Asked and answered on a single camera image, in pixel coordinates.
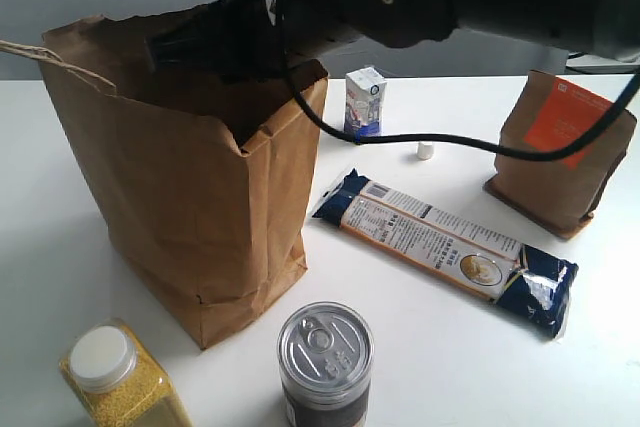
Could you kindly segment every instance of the spaghetti package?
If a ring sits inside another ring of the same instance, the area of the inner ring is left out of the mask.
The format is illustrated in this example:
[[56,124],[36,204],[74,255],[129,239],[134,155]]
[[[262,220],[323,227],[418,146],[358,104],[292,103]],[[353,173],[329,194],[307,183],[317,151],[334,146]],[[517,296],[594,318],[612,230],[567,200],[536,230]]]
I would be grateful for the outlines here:
[[529,319],[562,329],[578,266],[358,175],[313,215]]

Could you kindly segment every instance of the small milk carton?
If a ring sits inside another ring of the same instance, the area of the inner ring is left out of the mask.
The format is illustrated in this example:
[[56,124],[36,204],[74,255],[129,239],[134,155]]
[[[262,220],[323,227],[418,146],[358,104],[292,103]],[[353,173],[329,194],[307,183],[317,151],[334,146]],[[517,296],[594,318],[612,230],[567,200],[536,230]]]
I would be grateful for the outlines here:
[[344,131],[356,137],[382,132],[382,104],[387,81],[373,67],[347,74],[347,105]]

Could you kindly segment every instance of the orange label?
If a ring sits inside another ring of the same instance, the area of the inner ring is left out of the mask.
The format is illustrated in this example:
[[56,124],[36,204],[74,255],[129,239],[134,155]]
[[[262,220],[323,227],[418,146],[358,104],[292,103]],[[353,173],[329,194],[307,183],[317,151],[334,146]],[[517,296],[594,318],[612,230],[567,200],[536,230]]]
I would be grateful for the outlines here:
[[[589,130],[610,106],[607,99],[556,78],[551,94],[524,141],[541,152],[566,147]],[[589,149],[585,147],[562,162],[575,169]]]

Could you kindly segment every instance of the gray wall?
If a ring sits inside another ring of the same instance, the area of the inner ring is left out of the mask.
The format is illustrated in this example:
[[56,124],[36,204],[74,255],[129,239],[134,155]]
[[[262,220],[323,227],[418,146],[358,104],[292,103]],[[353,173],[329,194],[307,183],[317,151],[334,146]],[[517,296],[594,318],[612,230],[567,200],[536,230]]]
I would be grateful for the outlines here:
[[[93,14],[112,18],[179,10],[212,0],[0,0],[0,39],[38,44],[40,34]],[[560,73],[566,53],[524,42],[458,32],[441,44],[393,51],[363,40],[323,58],[331,74],[375,65],[383,75],[518,75],[531,68]],[[33,62],[0,54],[0,79],[38,78]]]

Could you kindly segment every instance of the metal can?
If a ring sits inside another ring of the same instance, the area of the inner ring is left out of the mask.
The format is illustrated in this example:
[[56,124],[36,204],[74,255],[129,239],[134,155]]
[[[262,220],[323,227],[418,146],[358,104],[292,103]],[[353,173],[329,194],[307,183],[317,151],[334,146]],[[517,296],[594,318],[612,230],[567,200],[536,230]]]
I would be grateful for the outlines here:
[[292,427],[362,427],[369,402],[373,337],[344,305],[298,310],[278,338],[280,376]]

